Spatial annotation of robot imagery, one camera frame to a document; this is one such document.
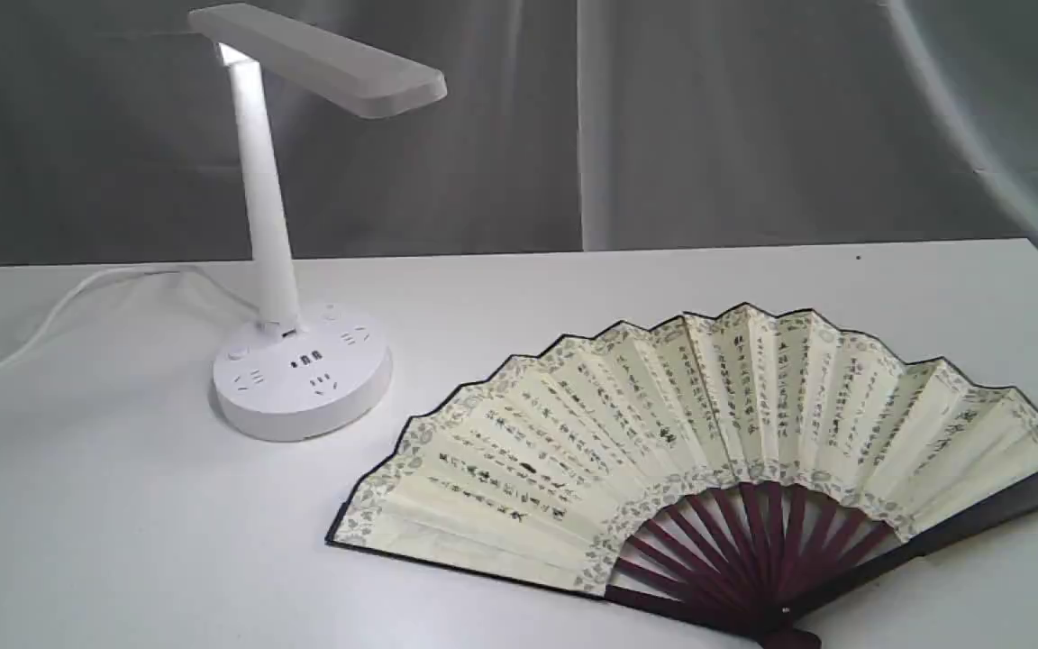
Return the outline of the paper folding fan dark ribs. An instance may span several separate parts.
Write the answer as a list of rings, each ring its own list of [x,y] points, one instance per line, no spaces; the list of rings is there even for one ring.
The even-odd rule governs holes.
[[[562,335],[411,416],[324,541],[762,648],[1038,512],[1038,407],[812,309]]]

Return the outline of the grey backdrop curtain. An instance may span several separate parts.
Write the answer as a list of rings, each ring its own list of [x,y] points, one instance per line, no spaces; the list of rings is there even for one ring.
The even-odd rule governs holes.
[[[248,255],[198,1],[0,1],[0,264]],[[1026,237],[1038,1],[264,1],[440,69],[265,91],[296,255]]]

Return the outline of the white desk lamp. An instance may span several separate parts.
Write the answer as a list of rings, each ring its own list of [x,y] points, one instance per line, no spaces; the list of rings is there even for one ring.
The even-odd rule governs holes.
[[[407,114],[448,94],[439,69],[244,3],[187,17],[217,46],[231,83],[257,287],[257,313],[213,362],[220,414],[236,431],[297,443],[357,422],[386,395],[390,345],[368,314],[305,301],[286,229],[264,70],[363,119]]]

